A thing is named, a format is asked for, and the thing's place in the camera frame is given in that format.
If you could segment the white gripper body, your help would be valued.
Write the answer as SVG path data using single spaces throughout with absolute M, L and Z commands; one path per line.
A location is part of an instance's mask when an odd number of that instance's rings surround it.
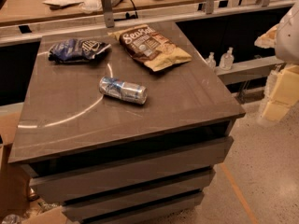
M 272 28 L 270 28 L 266 33 L 259 36 L 255 40 L 254 45 L 262 49 L 274 48 L 276 44 L 277 28 L 278 26 L 275 25 Z

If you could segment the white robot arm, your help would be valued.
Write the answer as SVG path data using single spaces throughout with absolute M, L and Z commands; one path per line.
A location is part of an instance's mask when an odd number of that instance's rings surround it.
M 282 70 L 270 72 L 259 108 L 258 122 L 275 124 L 299 102 L 299 2 L 277 25 L 259 36 L 254 45 L 274 48 L 276 57 L 286 64 Z

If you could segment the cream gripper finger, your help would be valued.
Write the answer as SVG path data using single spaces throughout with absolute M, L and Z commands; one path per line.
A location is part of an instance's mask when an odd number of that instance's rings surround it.
M 299 101 L 299 66 L 291 65 L 278 73 L 270 100 L 293 106 Z
M 289 106 L 267 101 L 262 105 L 262 117 L 270 121 L 280 121 L 286 116 L 289 110 Z

